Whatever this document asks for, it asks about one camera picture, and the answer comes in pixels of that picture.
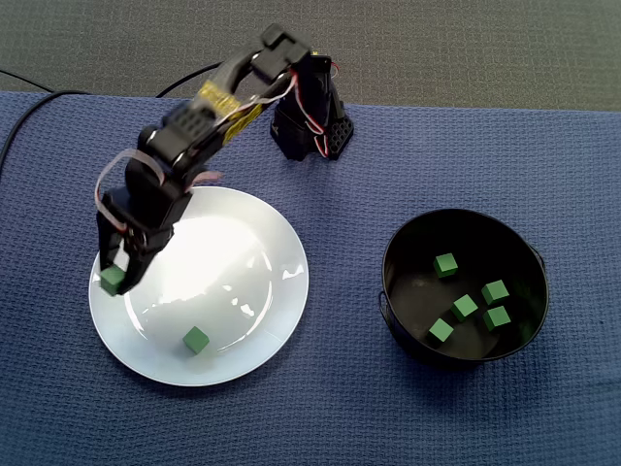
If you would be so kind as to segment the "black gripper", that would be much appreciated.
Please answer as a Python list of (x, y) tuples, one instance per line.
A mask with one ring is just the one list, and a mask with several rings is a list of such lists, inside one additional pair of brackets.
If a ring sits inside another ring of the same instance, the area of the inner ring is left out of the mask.
[(190, 189), (156, 161), (129, 161), (124, 185), (98, 191), (99, 263), (112, 266), (120, 248), (129, 260), (114, 295), (133, 289), (167, 245), (190, 201)]

